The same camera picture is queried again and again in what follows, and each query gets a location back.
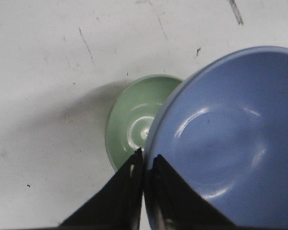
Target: blue bowl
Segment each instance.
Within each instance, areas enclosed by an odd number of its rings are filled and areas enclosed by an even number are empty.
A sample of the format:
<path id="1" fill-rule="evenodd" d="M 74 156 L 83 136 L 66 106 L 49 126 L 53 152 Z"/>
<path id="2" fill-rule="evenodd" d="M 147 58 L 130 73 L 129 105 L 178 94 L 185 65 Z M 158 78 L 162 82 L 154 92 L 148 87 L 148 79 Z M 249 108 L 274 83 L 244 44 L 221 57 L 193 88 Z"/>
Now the blue bowl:
<path id="1" fill-rule="evenodd" d="M 235 224 L 288 228 L 288 49 L 241 50 L 195 73 L 157 114 L 144 154 L 147 169 L 163 154 Z"/>

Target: bowl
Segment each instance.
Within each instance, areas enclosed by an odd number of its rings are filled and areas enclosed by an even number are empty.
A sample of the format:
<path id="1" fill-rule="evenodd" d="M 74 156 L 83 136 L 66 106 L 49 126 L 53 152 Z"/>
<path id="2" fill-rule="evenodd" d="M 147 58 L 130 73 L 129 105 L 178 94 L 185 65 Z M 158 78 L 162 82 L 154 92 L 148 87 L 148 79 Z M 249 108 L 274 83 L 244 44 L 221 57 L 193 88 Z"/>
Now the bowl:
<path id="1" fill-rule="evenodd" d="M 112 107 L 105 129 L 108 158 L 115 171 L 138 148 L 144 149 L 155 115 L 181 80 L 166 74 L 131 83 Z"/>
<path id="2" fill-rule="evenodd" d="M 158 154 L 236 225 L 288 228 L 288 49 L 244 49 L 188 78 L 151 126 L 148 170 Z"/>

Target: white surface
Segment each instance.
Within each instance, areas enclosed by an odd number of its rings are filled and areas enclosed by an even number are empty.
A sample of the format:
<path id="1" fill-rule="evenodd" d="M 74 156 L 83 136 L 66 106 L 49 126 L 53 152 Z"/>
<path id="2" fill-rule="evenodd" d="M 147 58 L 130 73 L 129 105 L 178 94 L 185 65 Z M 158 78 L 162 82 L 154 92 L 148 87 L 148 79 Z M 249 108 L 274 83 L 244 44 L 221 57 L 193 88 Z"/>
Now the white surface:
<path id="1" fill-rule="evenodd" d="M 236 3 L 243 25 L 227 0 L 0 0 L 0 228 L 56 226 L 108 181 L 104 125 L 128 82 L 288 47 L 288 0 Z"/>

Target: green bowl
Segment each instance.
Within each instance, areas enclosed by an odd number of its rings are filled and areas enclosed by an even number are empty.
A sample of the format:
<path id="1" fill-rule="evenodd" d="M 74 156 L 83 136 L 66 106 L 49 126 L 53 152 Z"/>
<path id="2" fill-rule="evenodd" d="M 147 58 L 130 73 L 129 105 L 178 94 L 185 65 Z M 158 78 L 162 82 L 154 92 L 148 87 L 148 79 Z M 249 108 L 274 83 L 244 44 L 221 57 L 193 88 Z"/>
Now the green bowl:
<path id="1" fill-rule="evenodd" d="M 144 148 L 155 115 L 181 82 L 170 75 L 150 75 L 134 81 L 120 94 L 105 130 L 106 150 L 115 171 L 135 150 Z"/>

